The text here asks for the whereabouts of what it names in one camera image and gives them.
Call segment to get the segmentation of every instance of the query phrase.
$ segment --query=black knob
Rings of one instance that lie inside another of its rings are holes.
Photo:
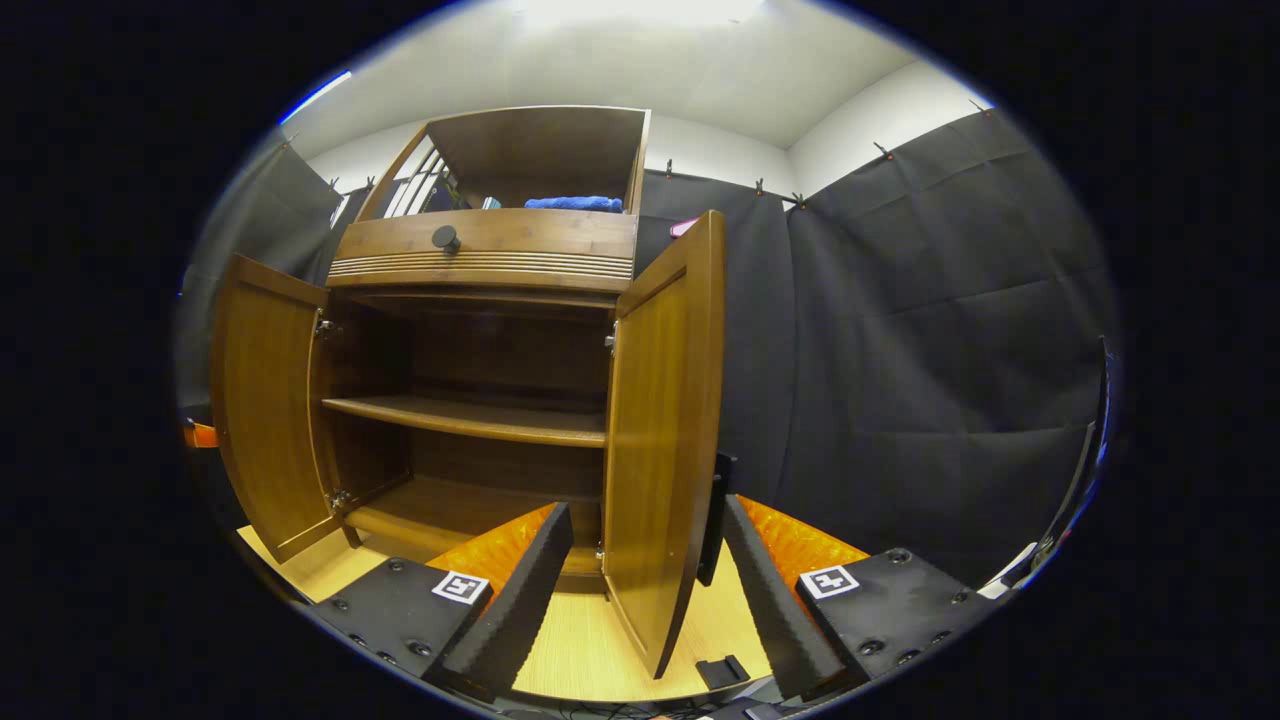
[[[431,234],[431,245],[443,250],[445,255],[453,255],[462,247],[462,241],[458,240],[458,231],[453,229],[453,225],[440,225]]]

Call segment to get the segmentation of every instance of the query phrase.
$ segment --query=blue towel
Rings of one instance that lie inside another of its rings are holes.
[[[621,213],[622,201],[617,197],[600,197],[591,195],[588,197],[545,197],[541,200],[529,200],[525,208],[552,208],[559,210],[595,210],[599,213]]]

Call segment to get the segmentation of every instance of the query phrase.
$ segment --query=wooden shelf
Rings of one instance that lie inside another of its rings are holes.
[[[547,498],[416,477],[352,510],[346,523],[413,546],[426,561],[550,502]],[[576,538],[562,575],[599,575],[595,547]]]
[[[525,410],[413,395],[325,398],[325,407],[397,425],[513,442],[604,447],[604,415]]]

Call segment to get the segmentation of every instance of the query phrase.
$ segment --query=open cabinet door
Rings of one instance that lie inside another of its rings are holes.
[[[604,579],[660,678],[707,525],[724,356],[724,217],[712,210],[617,305],[604,487]]]
[[[339,527],[311,445],[310,363],[329,291],[233,255],[214,318],[218,445],[253,530],[284,562]]]

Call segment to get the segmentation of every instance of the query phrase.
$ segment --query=cabinet hinge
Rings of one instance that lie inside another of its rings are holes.
[[[316,332],[315,332],[316,337],[329,337],[330,334],[340,332],[342,332],[340,325],[338,325],[333,320],[324,319],[324,307],[316,310]]]
[[[613,347],[618,343],[618,322],[613,320],[613,334],[604,336],[604,347],[609,348],[609,357],[613,357]]]
[[[351,502],[351,493],[340,489],[332,496],[325,496],[325,498],[329,501],[329,510],[337,512],[340,507]]]

